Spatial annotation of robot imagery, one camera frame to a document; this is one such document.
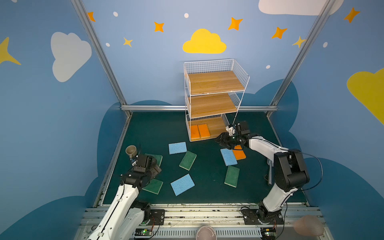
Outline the orange sponge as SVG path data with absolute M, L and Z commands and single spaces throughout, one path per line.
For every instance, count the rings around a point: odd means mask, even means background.
M 237 145 L 232 151 L 237 161 L 244 160 L 246 158 L 246 154 L 244 153 L 242 146 Z
M 200 138 L 201 139 L 207 139 L 211 137 L 209 128 L 207 124 L 201 124 L 198 125 L 199 133 L 200 133 Z
M 192 141 L 200 139 L 200 132 L 199 132 L 198 125 L 192 125 L 190 127 L 190 132 L 191 132 L 191 140 Z

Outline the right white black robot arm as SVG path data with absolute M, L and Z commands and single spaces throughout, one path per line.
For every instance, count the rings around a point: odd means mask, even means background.
M 267 158 L 269 181 L 273 187 L 260 202 L 259 215 L 267 217 L 280 213 L 288 198 L 310 181 L 302 152 L 281 147 L 260 135 L 252 134 L 245 121 L 226 127 L 226 131 L 215 141 L 229 150 L 236 146 L 246 147 Z

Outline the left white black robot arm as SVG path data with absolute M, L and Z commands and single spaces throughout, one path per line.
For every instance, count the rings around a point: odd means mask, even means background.
M 138 155 L 122 177 L 113 202 L 88 240 L 128 240 L 140 224 L 152 218 L 148 202 L 138 201 L 140 191 L 161 172 L 153 156 Z

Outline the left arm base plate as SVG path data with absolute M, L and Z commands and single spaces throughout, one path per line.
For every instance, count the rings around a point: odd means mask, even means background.
M 148 211 L 145 212 L 144 220 L 141 223 L 142 226 L 162 226 L 164 225 L 165 221 L 165 210 L 163 209 L 154 209 L 151 210 L 149 213 Z

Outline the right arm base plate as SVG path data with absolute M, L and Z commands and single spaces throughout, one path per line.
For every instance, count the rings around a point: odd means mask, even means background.
M 241 208 L 240 212 L 245 225 L 282 225 L 284 223 L 281 211 L 271 213 L 260 209 Z

